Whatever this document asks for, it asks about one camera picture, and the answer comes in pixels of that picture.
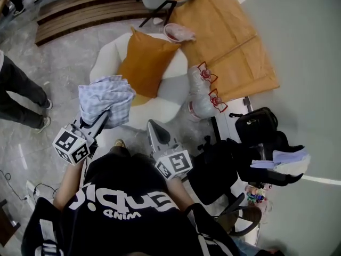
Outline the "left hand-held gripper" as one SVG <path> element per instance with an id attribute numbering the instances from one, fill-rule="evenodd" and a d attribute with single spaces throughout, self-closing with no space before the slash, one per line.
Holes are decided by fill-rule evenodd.
<path id="1" fill-rule="evenodd" d="M 98 145 L 96 141 L 109 118 L 104 111 L 91 126 L 84 124 L 81 113 L 77 113 L 70 124 L 62 127 L 53 141 L 53 147 L 64 161 L 77 165 L 86 158 L 92 158 Z"/>

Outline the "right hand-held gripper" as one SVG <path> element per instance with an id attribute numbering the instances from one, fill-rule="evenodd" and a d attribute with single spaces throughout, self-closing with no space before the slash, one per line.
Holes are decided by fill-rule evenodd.
<path id="1" fill-rule="evenodd" d="M 164 123 L 150 119 L 147 131 L 155 169 L 165 180 L 171 180 L 192 170 L 189 152 L 177 144 L 174 132 Z"/>

